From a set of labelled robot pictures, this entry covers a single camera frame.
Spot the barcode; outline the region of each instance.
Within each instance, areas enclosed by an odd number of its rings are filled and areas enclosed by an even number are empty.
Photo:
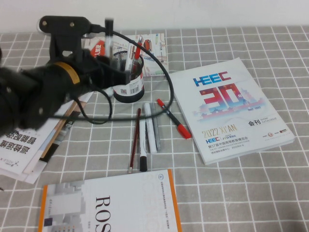
[[[130,89],[130,94],[136,93],[140,90],[140,86],[137,86],[136,88]]]

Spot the red pencil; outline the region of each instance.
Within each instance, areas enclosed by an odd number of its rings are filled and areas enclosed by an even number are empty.
[[[136,121],[135,121],[134,139],[133,139],[132,150],[131,150],[131,160],[130,160],[130,166],[129,166],[129,174],[131,174],[132,170],[133,170],[137,138],[138,138],[139,133],[140,133],[140,113],[141,113],[141,109],[138,108],[137,113],[136,113],[137,117],[136,117]]]
[[[137,44],[141,46],[141,45],[142,45],[142,41],[143,41],[143,37],[140,36],[140,38],[139,38]],[[140,48],[139,48],[139,47],[136,47],[135,56],[134,56],[134,60],[133,60],[132,73],[135,72],[136,66],[137,66],[137,64],[139,63],[139,58],[140,58]]]

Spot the pen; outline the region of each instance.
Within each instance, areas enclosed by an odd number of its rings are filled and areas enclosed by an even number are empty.
[[[137,44],[138,45],[142,45],[142,40],[143,40],[143,37],[140,36]],[[135,51],[135,55],[134,55],[134,61],[133,61],[133,69],[132,69],[132,73],[135,72],[135,69],[136,69],[136,66],[137,64],[139,63],[139,58],[140,58],[140,48],[139,47],[136,47],[136,51]]]
[[[110,60],[113,58],[112,54],[112,31],[113,31],[113,20],[105,19],[105,56]]]
[[[144,111],[145,111],[145,116],[150,116],[151,115],[151,110],[150,110],[150,104],[149,103],[145,103],[144,104]],[[155,154],[156,153],[155,133],[154,133],[153,120],[152,120],[151,117],[146,119],[146,126],[147,126],[150,154]]]
[[[125,70],[132,70],[133,58],[134,58],[134,45],[129,43],[127,47],[127,55],[126,55],[126,67]]]
[[[151,109],[151,114],[155,114],[155,103],[152,102],[150,103],[150,109]],[[154,138],[155,138],[155,145],[156,145],[156,150],[160,151],[161,150],[161,141],[160,141],[160,133],[159,133],[159,126],[158,126],[158,117],[153,118],[153,125],[154,125]]]
[[[146,121],[140,120],[140,171],[147,171],[147,153],[146,153]]]
[[[192,136],[190,132],[183,126],[183,124],[178,121],[178,119],[171,113],[171,111],[166,110],[166,106],[160,99],[157,99],[156,101],[158,102],[159,106],[161,106],[161,108],[165,110],[169,118],[176,124],[177,130],[182,135],[182,137],[185,139],[190,139]]]
[[[130,160],[130,166],[129,166],[129,174],[132,173],[133,170],[133,164],[134,164],[134,156],[135,156],[135,150],[136,150],[136,143],[137,143],[137,137],[139,135],[139,128],[140,128],[140,113],[141,109],[137,109],[136,113],[136,121],[135,121],[135,130],[134,130],[134,139],[132,144],[132,150],[131,150],[131,160]]]

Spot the book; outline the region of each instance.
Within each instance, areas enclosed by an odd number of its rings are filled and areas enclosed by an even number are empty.
[[[92,92],[87,93],[79,98],[83,107],[85,107],[92,94]],[[80,109],[75,102],[68,102],[67,104],[70,104],[71,106],[64,114],[65,116],[78,116],[80,114]],[[44,167],[47,165],[47,162],[54,154],[55,150],[58,148],[60,142],[64,139],[64,136],[69,131],[67,130],[68,124],[70,124],[71,128],[73,122],[74,121],[72,120],[59,120],[52,132],[45,139],[39,150],[35,153],[30,162],[27,164],[26,168],[22,171],[22,173],[16,174],[8,170],[0,169],[0,174],[6,175],[19,181],[34,184],[34,182],[43,171]]]
[[[64,115],[71,105],[72,101],[62,105],[56,114]],[[58,122],[49,119],[38,130],[16,129],[0,137],[0,170],[22,174]]]
[[[39,232],[181,232],[171,170],[48,185]]]
[[[170,77],[205,164],[294,141],[239,58]]]
[[[138,41],[139,37],[143,36],[142,45],[148,51],[150,51],[164,66],[164,68],[169,71],[167,47],[165,43],[165,37],[163,33],[148,34],[148,35],[128,35],[127,37]],[[105,37],[95,37],[93,39],[86,39],[85,48],[88,48],[92,56],[96,57],[98,55],[103,56],[105,54],[104,49]],[[127,50],[128,42],[118,36],[113,36],[113,50],[116,52]],[[161,68],[157,63],[150,58],[145,52],[141,51],[140,55],[144,59],[143,76],[162,76],[164,75]]]

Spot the robotic arm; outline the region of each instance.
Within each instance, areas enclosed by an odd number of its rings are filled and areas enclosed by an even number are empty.
[[[63,103],[130,81],[130,73],[113,68],[109,58],[94,58],[82,49],[83,35],[105,28],[84,17],[45,16],[40,29],[51,35],[45,66],[20,72],[0,68],[0,136],[17,127],[38,129]],[[71,54],[66,57],[64,51]]]

